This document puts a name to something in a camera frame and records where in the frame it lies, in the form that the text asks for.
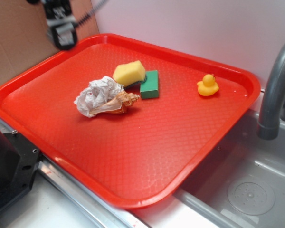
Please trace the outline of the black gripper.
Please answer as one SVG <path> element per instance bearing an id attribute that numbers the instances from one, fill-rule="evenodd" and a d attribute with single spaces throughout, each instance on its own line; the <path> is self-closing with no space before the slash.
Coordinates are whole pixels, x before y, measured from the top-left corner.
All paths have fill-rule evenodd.
<path id="1" fill-rule="evenodd" d="M 47 37 L 59 50 L 70 50 L 78 41 L 77 23 L 74 21 L 69 0 L 27 0 L 36 5 L 42 3 L 47 21 Z"/>

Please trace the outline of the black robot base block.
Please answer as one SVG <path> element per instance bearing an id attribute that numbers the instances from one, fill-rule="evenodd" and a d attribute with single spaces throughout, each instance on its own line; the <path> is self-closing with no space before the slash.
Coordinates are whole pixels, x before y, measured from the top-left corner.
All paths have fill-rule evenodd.
<path id="1" fill-rule="evenodd" d="M 40 157 L 25 136 L 0 130 L 0 213 L 31 191 Z"/>

